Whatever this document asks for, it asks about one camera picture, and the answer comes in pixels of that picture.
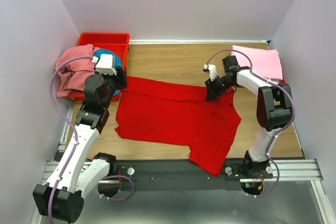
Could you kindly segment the dusty pink t shirt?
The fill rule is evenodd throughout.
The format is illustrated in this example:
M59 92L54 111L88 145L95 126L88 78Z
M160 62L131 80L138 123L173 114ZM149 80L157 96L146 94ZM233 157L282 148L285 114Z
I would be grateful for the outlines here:
M95 73L95 64L92 57L100 48L92 44L68 48L57 60L57 70L64 62L77 57L90 57L90 59L79 59L64 65L58 72L60 86L56 93L59 98L67 97L71 92L82 92L85 86L85 79Z

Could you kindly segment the red t shirt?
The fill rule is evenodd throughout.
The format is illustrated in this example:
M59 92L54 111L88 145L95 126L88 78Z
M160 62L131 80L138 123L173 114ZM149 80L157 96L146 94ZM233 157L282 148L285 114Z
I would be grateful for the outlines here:
M207 102L206 88L128 77L116 113L121 138L186 145L189 160L219 176L241 122L234 93Z

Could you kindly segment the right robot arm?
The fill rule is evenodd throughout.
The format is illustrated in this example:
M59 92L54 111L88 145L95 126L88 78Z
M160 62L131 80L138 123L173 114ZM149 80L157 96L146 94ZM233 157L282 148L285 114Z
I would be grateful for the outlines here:
M244 87L257 96L256 118L259 130L254 144L246 151L241 166L245 176L264 171L270 161L270 152L278 136L288 128L294 118L295 109L288 84L279 84L268 80L253 71L249 66L242 67L235 56L222 60L225 76L217 74L215 65L207 61L203 71L209 74L205 81L206 101L214 101L235 86Z

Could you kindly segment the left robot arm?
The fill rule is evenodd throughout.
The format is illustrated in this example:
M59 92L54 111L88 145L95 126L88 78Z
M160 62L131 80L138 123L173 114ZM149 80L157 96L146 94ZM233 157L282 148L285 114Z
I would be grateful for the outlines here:
M125 87L127 72L122 67L100 69L85 79L85 99L72 126L68 147L46 183L33 190L38 212L50 221L76 222L85 198L98 181L116 174L116 157L105 153L97 154L86 170L82 168L110 115L112 96Z

